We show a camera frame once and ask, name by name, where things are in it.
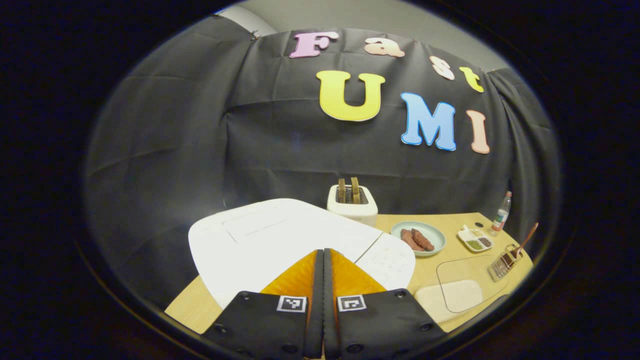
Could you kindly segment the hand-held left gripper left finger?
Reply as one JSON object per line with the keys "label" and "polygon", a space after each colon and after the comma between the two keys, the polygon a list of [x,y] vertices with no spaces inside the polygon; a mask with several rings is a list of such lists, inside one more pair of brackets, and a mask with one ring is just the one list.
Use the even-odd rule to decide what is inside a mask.
{"label": "hand-held left gripper left finger", "polygon": [[314,250],[262,291],[240,291],[203,336],[245,360],[322,355],[324,250]]}

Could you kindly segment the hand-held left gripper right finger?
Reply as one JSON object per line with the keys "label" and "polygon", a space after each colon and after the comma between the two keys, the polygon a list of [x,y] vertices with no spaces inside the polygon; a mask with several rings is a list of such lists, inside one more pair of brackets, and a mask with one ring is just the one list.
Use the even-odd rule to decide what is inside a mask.
{"label": "hand-held left gripper right finger", "polygon": [[325,358],[403,360],[445,337],[409,290],[387,291],[338,251],[323,253]]}

